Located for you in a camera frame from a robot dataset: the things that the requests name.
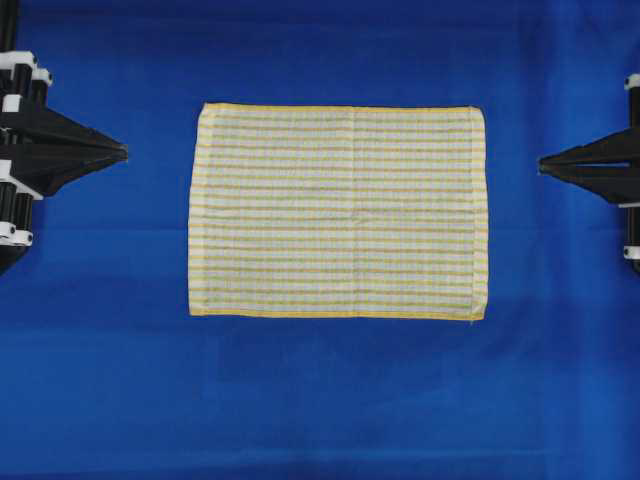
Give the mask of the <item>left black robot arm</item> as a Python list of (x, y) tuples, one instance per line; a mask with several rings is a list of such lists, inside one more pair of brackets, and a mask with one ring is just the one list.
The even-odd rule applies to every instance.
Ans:
[(124, 144), (47, 107), (52, 74), (15, 48), (19, 3), (1, 3), (1, 270), (31, 248), (33, 205), (128, 159)]

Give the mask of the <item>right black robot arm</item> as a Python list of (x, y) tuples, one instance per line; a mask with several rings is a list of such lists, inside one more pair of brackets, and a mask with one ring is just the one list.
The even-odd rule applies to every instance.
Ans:
[(545, 156), (538, 172), (593, 193), (627, 211), (624, 259), (639, 271), (639, 75), (626, 77), (629, 127)]

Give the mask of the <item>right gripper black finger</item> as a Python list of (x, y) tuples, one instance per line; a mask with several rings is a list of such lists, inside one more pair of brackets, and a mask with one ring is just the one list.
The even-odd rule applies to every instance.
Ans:
[(639, 202), (639, 169), (631, 167), (540, 166), (539, 172), (594, 193), (611, 204)]
[(639, 128), (630, 127), (594, 142), (542, 157), (540, 166), (615, 164), (639, 159)]

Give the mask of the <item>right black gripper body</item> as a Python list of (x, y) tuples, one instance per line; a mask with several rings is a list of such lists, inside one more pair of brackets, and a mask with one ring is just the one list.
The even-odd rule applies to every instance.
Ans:
[(630, 183), (630, 193), (628, 194), (627, 204), (639, 203), (639, 127), (630, 126), (626, 130), (627, 136), (627, 162), (631, 173), (627, 173)]

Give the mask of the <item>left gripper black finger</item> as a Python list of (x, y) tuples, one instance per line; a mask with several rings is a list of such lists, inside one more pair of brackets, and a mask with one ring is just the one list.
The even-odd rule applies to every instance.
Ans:
[(43, 196), (128, 159), (128, 151), (103, 148), (48, 148), (29, 155), (29, 186)]
[(30, 111), (29, 138), (38, 145), (128, 152), (125, 144), (46, 107), (35, 106)]

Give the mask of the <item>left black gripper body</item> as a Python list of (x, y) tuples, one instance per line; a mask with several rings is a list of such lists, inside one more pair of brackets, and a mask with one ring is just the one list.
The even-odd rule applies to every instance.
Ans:
[(1, 159), (11, 162), (9, 175), (33, 190), (37, 196), (50, 195), (50, 144), (47, 93), (26, 97), (9, 93), (1, 105)]

